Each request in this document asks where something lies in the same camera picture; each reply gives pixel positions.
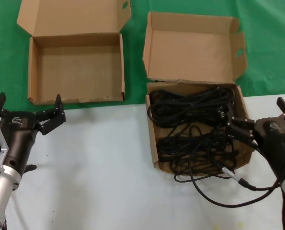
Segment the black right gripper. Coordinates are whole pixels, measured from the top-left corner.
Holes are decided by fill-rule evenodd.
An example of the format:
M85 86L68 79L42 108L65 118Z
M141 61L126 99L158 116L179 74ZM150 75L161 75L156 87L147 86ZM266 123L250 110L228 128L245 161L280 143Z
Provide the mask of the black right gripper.
M250 145L255 139L259 150L279 180L285 179L285 100L278 97L277 106L282 114L256 120L235 117L230 106L226 107L226 132L234 139Z

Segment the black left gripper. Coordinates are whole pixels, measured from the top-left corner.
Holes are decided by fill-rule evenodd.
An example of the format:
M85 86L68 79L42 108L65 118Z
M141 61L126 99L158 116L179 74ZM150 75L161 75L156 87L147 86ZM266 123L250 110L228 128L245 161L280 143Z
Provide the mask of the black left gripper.
M42 112L4 111L6 94L0 94L1 130L8 145L3 165L24 173L37 132L46 135L66 122L61 96L56 96L54 108Z

